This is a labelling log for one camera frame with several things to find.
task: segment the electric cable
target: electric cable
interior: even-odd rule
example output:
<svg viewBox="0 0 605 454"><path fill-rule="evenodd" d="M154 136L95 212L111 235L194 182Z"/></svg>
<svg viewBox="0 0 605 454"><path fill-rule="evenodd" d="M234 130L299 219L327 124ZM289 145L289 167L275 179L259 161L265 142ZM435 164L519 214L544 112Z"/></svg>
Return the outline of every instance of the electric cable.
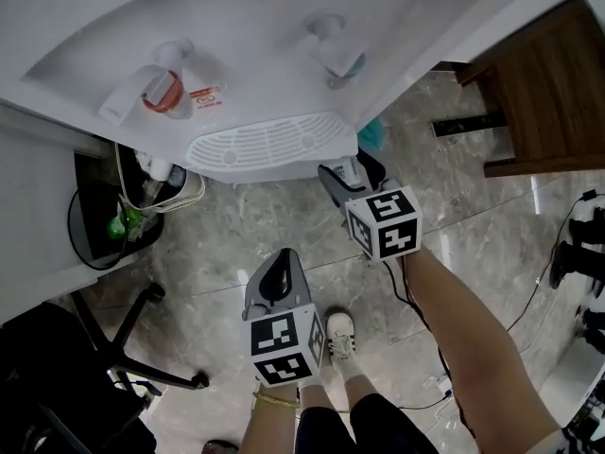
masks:
<svg viewBox="0 0 605 454"><path fill-rule="evenodd" d="M418 305L416 305L416 302L412 299L412 296L410 296L410 294L409 294L409 284L407 283L407 275L406 275L406 260L402 259L402 261L401 261L402 279L404 282L404 289L406 290L405 299L399 295L399 291L397 290L397 285L395 283L395 276L393 275L393 271L390 268L389 264L387 264L387 262L383 262L383 264L386 266L387 270L389 271L390 279L393 284L393 291L395 292L395 297L399 301L401 301L401 302L407 304L409 307L411 307L414 310L414 312L418 315L420 320L423 322L424 327L428 331L430 331L431 328L429 327L428 323L426 322L426 319L424 318L424 314L422 313L422 311L420 310ZM447 377L451 379L450 369L447 367L447 363L445 362L445 358L443 357L443 353L441 352L441 349L439 346L437 347L437 351L439 352L439 359L441 361L441 366L443 367L443 370L444 370L445 374L447 375Z"/></svg>
<svg viewBox="0 0 605 454"><path fill-rule="evenodd" d="M569 212L565 216L565 219L563 220L563 223L561 224L561 227L559 228L559 231L557 232L557 238L555 239L555 243L552 246L552 249L550 250L550 257L548 258L548 262L544 266L544 269L542 270L542 274L540 274L540 278L536 281L536 287L533 289L533 292L531 293L531 296L529 296L529 299L527 300L526 306L523 308L523 311L517 317L517 319L514 322L512 322L512 324L507 328L507 331L510 332L512 330L512 328L517 323L519 323L521 321L521 319L527 313L527 310L529 309L529 305L533 301L533 298L535 297L536 293L538 292L538 288L540 287L540 285L542 283L542 280L545 277L546 270L548 270L548 266L550 266L550 264L552 263L552 259L555 256L555 251L557 250L557 246L559 245L559 239L561 238L561 233L563 231L563 228L565 227L565 224L567 223L567 220L569 219L569 216L571 216L571 214L574 211L574 208L576 207L576 205L578 204L578 202L582 200L582 197L580 197L579 199L577 199L576 201L574 201L574 204L571 206L571 208L569 209Z"/></svg>
<svg viewBox="0 0 605 454"><path fill-rule="evenodd" d="M446 396L444 396L443 398L441 398L437 402L433 402L431 405L427 405L426 407L399 407L398 409L399 410L425 410L425 409L430 409L431 407L435 407L436 405L440 404L444 400L447 400L448 398L451 398L451 397L452 397L452 394L448 393Z"/></svg>
<svg viewBox="0 0 605 454"><path fill-rule="evenodd" d="M582 194L582 196L574 202L574 204L572 205L571 209L569 210L569 213L567 214L567 216L565 216L565 220L563 221L563 224L562 224L561 228L559 229L559 233L557 234L557 240L555 241L555 245L553 246L553 249L550 252L550 258L548 260L548 263L546 264L546 267L544 268L544 271L542 272L542 275L540 276L540 279L538 280L538 284L536 284L536 288L534 289L533 293L529 297L529 300L527 301L526 307L524 308L523 313L521 314L521 316L519 316L515 320L515 322L511 326L509 326L509 328L507 329L507 331L511 331L512 327L515 326L519 322L519 320L521 320L521 318L523 318L524 314L526 314L527 308L529 307L529 304L531 303L533 297L535 296L536 291L538 290L538 286L542 282L542 278L545 275L546 269L548 269L548 266L552 262L553 253L557 249L557 246L559 245L559 239L561 238L561 232L562 232L562 230L563 230L563 228L565 226L565 223L567 223L567 220L571 216L571 214L574 211L574 208L576 207L576 205L578 204L578 202L579 201L591 201L592 199L595 199L596 197L604 197L604 196L605 196L605 194L602 194L602 193L598 193L597 194L597 192L595 190L589 190L588 192L585 192L584 194ZM555 305L555 303L557 302L557 299L559 298L559 291L560 290L557 289L557 293L555 294L555 297L552 299L552 301L550 303L550 306L546 310L546 313L542 317L542 320L540 321L540 326L538 326L538 329L536 330L535 335L533 336L533 338L529 342L529 345L526 346L523 350L521 350L519 352L519 355L523 355L527 350L529 350L529 348L531 348L533 346L533 343L537 340L538 336L542 332L542 328L545 325L546 318L548 318L548 315L550 314L550 311L551 311L552 307Z"/></svg>

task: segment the chair caster wheel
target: chair caster wheel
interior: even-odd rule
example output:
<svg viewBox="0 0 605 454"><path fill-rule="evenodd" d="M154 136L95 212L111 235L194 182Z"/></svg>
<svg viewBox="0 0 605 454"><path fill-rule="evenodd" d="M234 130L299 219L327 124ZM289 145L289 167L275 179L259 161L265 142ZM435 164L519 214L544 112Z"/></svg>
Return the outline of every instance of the chair caster wheel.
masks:
<svg viewBox="0 0 605 454"><path fill-rule="evenodd" d="M147 294L151 303L160 303L166 295L162 286L155 283L147 288Z"/></svg>
<svg viewBox="0 0 605 454"><path fill-rule="evenodd" d="M196 390L205 389L210 385L210 379L204 372L198 372L191 378L191 381L196 383Z"/></svg>

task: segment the black office chair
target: black office chair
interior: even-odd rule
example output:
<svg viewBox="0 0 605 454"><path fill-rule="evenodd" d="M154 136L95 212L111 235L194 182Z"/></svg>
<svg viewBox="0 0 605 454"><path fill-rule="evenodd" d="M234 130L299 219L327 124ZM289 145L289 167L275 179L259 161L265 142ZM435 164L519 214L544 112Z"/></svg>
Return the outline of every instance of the black office chair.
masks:
<svg viewBox="0 0 605 454"><path fill-rule="evenodd" d="M1 452L154 452L145 399L113 384L76 316L44 303L4 324L1 343Z"/></svg>
<svg viewBox="0 0 605 454"><path fill-rule="evenodd" d="M187 380L145 365L140 361L127 357L124 353L124 345L126 344L141 311L143 311L146 302L158 303L162 301L164 295L165 293L162 287L155 283L141 292L134 302L134 305L130 308L113 341L109 341L103 334L93 313L91 313L84 298L82 298L81 293L79 291L72 292L72 299L78 310L79 317L84 323L84 327L95 344L96 351L101 357L101 362L105 370L113 369L118 378L124 382L124 385L128 389L132 389L132 387L126 373L142 376L167 385L183 387L185 389L205 389L210 384L210 381L204 372L198 372L191 380Z"/></svg>

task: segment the green bottle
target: green bottle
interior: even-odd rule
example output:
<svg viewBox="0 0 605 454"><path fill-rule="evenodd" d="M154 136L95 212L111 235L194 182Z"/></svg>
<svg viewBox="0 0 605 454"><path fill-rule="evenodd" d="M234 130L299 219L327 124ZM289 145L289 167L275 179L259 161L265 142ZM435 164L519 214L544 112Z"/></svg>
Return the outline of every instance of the green bottle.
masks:
<svg viewBox="0 0 605 454"><path fill-rule="evenodd" d="M126 205L126 219L128 221L129 230L132 231L141 223L141 212ZM110 220L110 223L107 224L106 230L107 235L110 238L122 238L126 232L126 228L124 227L124 212L118 212L118 214Z"/></svg>

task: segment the teal object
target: teal object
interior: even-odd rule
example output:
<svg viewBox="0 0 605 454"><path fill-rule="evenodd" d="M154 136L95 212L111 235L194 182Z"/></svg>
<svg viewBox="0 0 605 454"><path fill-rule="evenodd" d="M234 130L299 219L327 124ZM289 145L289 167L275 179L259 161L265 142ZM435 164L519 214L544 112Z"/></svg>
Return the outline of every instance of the teal object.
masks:
<svg viewBox="0 0 605 454"><path fill-rule="evenodd" d="M375 117L357 134L357 144L363 148L382 149L385 144L385 127L379 117Z"/></svg>

